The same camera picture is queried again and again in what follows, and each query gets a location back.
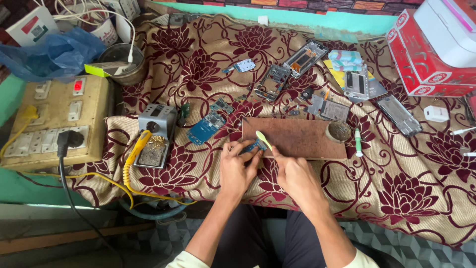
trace blue plastic bag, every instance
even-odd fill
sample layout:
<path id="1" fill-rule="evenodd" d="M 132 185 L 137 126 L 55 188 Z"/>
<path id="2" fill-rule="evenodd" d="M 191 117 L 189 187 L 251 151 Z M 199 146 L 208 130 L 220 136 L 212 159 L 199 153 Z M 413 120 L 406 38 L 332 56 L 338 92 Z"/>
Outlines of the blue plastic bag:
<path id="1" fill-rule="evenodd" d="M 99 38 L 75 27 L 62 35 L 47 35 L 44 42 L 32 47 L 0 44 L 0 62 L 26 81 L 42 82 L 56 78 L 71 82 L 84 70 L 85 63 L 91 63 L 105 49 Z"/>

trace small green brush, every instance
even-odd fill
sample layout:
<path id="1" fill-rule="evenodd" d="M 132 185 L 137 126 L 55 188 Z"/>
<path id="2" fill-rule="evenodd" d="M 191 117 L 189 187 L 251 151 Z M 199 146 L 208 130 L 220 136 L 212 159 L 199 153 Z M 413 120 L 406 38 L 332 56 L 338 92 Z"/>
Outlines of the small green brush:
<path id="1" fill-rule="evenodd" d="M 269 144 L 269 142 L 266 140 L 266 137 L 264 136 L 264 134 L 261 133 L 261 131 L 259 130 L 256 130 L 256 136 L 258 137 L 258 139 L 262 140 L 263 142 L 266 143 L 266 145 L 269 147 L 269 149 L 271 151 L 273 151 L 273 149 L 271 148 L 271 144 Z"/>

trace black cable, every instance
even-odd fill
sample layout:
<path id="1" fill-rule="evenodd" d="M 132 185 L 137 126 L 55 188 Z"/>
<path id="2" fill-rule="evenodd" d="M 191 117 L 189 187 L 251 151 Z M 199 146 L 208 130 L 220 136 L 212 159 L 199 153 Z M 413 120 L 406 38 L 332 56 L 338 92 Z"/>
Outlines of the black cable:
<path id="1" fill-rule="evenodd" d="M 106 240 L 106 238 L 102 235 L 102 233 L 88 220 L 86 219 L 83 215 L 81 215 L 81 213 L 79 213 L 79 211 L 76 209 L 76 207 L 74 206 L 74 203 L 73 203 L 73 199 L 71 199 L 71 194 L 69 193 L 69 189 L 68 189 L 68 184 L 66 183 L 66 172 L 64 170 L 64 157 L 63 156 L 60 156 L 59 157 L 59 167 L 58 167 L 58 171 L 59 171 L 59 175 L 61 176 L 61 183 L 63 184 L 63 189 L 64 191 L 66 192 L 66 196 L 68 197 L 68 202 L 69 202 L 69 205 L 71 206 L 71 209 L 84 221 L 86 222 L 89 227 L 91 227 L 91 229 L 94 230 L 94 232 L 96 232 L 96 234 L 98 235 L 99 238 L 101 238 L 102 242 L 114 253 L 116 253 L 120 260 L 121 260 L 121 265 L 120 267 L 123 268 L 124 267 L 124 258 L 122 257 L 122 255 L 115 249 L 113 248 L 109 242 Z"/>

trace white box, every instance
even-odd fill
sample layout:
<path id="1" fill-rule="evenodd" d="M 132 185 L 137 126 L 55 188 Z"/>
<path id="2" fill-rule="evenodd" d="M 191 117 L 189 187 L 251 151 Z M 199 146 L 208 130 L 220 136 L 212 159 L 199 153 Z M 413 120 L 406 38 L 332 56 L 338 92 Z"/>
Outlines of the white box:
<path id="1" fill-rule="evenodd" d="M 453 67 L 476 67 L 476 33 L 470 32 L 442 0 L 425 0 L 415 20 L 440 59 Z"/>
<path id="2" fill-rule="evenodd" d="M 33 9 L 6 31 L 22 47 L 34 46 L 42 43 L 48 34 L 60 33 L 53 17 L 44 6 Z"/>
<path id="3" fill-rule="evenodd" d="M 446 108 L 428 106 L 423 109 L 425 119 L 435 122 L 445 122 L 449 120 L 449 113 Z"/>
<path id="4" fill-rule="evenodd" d="M 140 15 L 137 0 L 104 0 L 105 5 L 112 7 L 117 13 L 132 21 Z"/>

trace white charger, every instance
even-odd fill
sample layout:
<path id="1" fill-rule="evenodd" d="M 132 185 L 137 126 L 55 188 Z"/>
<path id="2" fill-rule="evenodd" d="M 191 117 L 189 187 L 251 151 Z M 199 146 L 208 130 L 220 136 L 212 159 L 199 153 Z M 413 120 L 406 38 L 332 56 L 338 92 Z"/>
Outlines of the white charger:
<path id="1" fill-rule="evenodd" d="M 423 109 L 423 112 L 425 113 L 425 118 L 430 121 L 444 122 L 449 120 L 449 113 L 446 108 L 430 105 Z"/>

